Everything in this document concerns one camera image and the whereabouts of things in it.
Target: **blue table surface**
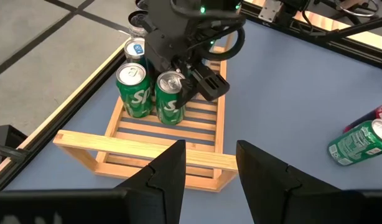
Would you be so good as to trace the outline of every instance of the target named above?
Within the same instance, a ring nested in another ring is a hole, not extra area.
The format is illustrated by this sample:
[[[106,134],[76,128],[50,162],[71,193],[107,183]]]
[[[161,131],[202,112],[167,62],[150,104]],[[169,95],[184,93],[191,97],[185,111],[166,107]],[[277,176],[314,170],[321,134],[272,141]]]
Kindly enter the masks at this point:
[[[241,52],[228,61],[224,152],[244,139],[341,189],[382,189],[382,155],[350,167],[327,144],[382,104],[382,70],[247,22]],[[112,76],[64,129],[104,135],[118,97]],[[18,189],[112,188],[49,143],[7,186]],[[252,223],[239,178],[220,193],[185,190],[181,223]]]

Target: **red soda can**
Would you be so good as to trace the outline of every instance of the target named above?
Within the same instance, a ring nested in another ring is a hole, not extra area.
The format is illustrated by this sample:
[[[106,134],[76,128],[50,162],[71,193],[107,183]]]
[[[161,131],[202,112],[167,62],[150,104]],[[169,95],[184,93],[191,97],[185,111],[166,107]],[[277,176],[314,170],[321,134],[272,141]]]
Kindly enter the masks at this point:
[[[373,121],[374,119],[382,119],[382,105],[379,106],[377,109],[375,109],[375,110],[367,113],[366,115],[362,116],[361,118],[358,118],[357,120],[355,120],[351,124],[349,124],[343,130],[343,133],[348,132],[349,130],[351,130],[355,126],[358,126],[359,124],[361,124],[364,121]]]

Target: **black metal frame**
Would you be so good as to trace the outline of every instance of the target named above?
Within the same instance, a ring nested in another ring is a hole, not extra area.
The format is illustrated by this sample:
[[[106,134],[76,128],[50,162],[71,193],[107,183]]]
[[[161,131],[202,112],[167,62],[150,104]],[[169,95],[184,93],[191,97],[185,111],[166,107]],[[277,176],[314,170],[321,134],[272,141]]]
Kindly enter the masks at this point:
[[[338,38],[337,40],[323,41],[319,37],[311,37],[303,34],[299,28],[308,31],[310,27],[307,24],[301,23],[300,27],[297,25],[297,21],[293,20],[290,27],[281,27],[275,24],[268,24],[258,19],[261,7],[254,4],[244,2],[241,8],[241,13],[246,16],[247,19],[278,30],[280,32],[289,34],[299,39],[308,41],[318,46],[324,47],[334,52],[338,52],[347,57],[354,58],[361,62],[368,63],[370,65],[382,68],[382,50],[372,47],[370,45],[351,40],[345,37]],[[318,27],[314,27],[313,32],[326,33]],[[27,157],[22,162],[10,162],[0,172],[0,191],[3,190],[33,158],[46,146],[47,143],[54,138],[55,134],[61,129],[72,116],[88,101],[88,99],[104,84],[104,82],[111,76],[111,74],[126,60],[123,51],[120,51],[113,59],[108,62],[104,68],[91,80],[87,86],[85,86],[79,94],[74,97],[69,104],[67,104],[49,124],[43,127],[43,130],[37,134],[25,148],[29,151]]]
[[[295,19],[292,19],[290,27],[279,26],[273,23],[269,24],[258,18],[261,9],[262,7],[259,7],[255,4],[244,2],[241,7],[241,14],[245,15],[248,20],[251,20],[258,24],[262,24],[280,32],[308,41],[312,44],[324,47],[326,49],[333,50],[334,52],[343,54],[347,57],[354,58],[361,62],[368,63],[378,68],[382,68],[381,49],[343,37],[344,31],[338,33],[334,32],[333,34],[331,34],[334,36],[331,39],[328,39],[328,37],[323,36],[308,36],[301,32],[298,26],[299,22]],[[300,23],[300,28],[304,29],[306,32],[308,32],[310,29],[310,27],[304,23]],[[313,33],[322,33],[324,35],[327,32],[327,30],[323,30],[318,27],[314,27],[313,29]]]
[[[21,162],[11,161],[7,167],[0,172],[0,191],[3,190],[33,158],[54,138],[75,113],[90,99],[91,96],[104,84],[105,81],[118,69],[126,60],[124,51],[116,54],[99,72],[94,79],[72,98],[71,101],[43,127],[23,150],[28,151],[28,155]]]

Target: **black bracket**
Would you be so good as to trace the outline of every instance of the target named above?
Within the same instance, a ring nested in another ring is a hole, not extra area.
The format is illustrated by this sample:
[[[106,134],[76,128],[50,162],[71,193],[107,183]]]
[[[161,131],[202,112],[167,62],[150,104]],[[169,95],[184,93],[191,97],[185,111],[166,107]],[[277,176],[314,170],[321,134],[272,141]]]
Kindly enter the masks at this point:
[[[14,162],[23,161],[28,155],[28,151],[23,149],[14,149],[0,145],[0,156],[9,157]]]

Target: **wooden crate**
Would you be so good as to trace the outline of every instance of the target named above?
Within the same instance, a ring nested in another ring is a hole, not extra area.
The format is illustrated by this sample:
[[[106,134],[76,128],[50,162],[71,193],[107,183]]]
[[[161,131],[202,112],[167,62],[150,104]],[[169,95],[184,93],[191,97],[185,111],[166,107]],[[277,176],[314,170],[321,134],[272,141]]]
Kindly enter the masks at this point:
[[[222,52],[224,48],[215,47],[215,51]],[[208,66],[226,78],[226,61],[209,63]],[[131,118],[118,98],[105,137],[61,130],[54,143],[95,174],[128,178],[176,140],[186,139],[185,187],[219,192],[237,173],[235,156],[223,154],[224,113],[225,96],[207,102],[198,95],[186,104],[185,119],[176,126],[168,126],[159,122],[155,109],[145,118]],[[98,139],[97,146],[90,146],[85,141],[96,142],[93,138]],[[113,144],[118,148],[120,145],[123,150],[113,150]],[[86,156],[85,149],[98,151],[93,162],[91,156]]]

